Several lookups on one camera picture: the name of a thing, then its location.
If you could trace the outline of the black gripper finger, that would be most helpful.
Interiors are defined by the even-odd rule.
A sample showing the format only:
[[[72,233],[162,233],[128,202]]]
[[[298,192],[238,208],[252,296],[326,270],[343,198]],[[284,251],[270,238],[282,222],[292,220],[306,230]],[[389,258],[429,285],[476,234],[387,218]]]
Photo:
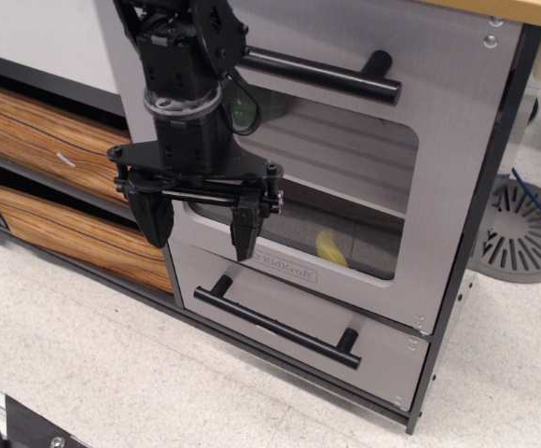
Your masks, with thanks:
[[[236,259],[245,261],[253,257],[260,232],[260,198],[257,194],[244,194],[231,208],[231,239]]]
[[[126,199],[147,241],[157,248],[166,246],[173,229],[172,199],[161,191],[139,189],[127,189]]]

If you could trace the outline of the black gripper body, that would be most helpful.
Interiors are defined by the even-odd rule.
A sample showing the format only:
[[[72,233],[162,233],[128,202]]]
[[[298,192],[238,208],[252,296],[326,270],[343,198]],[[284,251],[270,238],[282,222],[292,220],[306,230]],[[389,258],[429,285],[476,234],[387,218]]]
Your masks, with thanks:
[[[115,185],[161,191],[174,201],[231,208],[244,194],[257,194],[260,215],[279,214],[284,170],[242,147],[223,113],[185,121],[156,116],[157,139],[114,146],[107,158],[117,166]]]

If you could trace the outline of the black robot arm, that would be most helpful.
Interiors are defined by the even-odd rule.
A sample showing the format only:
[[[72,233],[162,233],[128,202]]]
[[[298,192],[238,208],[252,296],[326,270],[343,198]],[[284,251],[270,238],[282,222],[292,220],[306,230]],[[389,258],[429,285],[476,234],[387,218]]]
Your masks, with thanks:
[[[174,202],[229,208],[236,258],[250,259],[263,222],[282,208],[284,171],[239,145],[260,121],[236,129],[224,96],[229,81],[244,85],[236,67],[246,26],[225,1],[118,1],[115,9],[142,63],[157,135],[108,150],[117,190],[156,247],[171,235]]]

